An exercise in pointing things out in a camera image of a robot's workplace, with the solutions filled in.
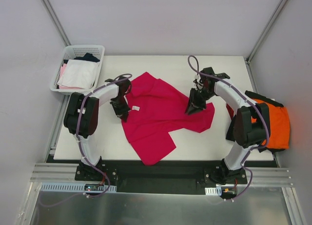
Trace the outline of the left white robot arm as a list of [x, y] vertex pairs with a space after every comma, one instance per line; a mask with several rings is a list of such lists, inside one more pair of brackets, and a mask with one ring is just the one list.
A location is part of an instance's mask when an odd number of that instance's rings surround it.
[[99, 108], [108, 102], [115, 115], [126, 122], [130, 107], [125, 96], [132, 89], [131, 77], [129, 73], [121, 74], [114, 79], [107, 79], [104, 85], [87, 94], [74, 92], [70, 96], [63, 124], [75, 138], [81, 154], [76, 179], [84, 177], [97, 181], [105, 177], [95, 140]]

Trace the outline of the magenta t shirt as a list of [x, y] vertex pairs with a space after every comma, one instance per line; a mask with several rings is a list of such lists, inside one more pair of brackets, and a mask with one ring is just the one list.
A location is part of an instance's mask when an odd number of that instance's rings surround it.
[[154, 165], [175, 150], [171, 131], [201, 133], [211, 127], [215, 114], [212, 103], [202, 112], [186, 114], [187, 96], [147, 72], [132, 81], [126, 99], [131, 111], [122, 127], [144, 165]]

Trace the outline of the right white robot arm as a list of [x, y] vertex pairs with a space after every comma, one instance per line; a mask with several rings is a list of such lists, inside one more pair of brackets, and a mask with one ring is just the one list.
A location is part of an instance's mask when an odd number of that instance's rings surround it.
[[199, 76], [194, 80], [196, 87], [190, 91], [185, 112], [191, 115], [205, 110], [206, 101], [213, 96], [221, 97], [234, 112], [234, 144], [220, 166], [209, 174], [212, 182], [229, 184], [240, 175], [250, 152], [267, 143], [270, 137], [269, 107], [242, 94], [226, 73], [216, 74], [212, 67], [206, 67]]

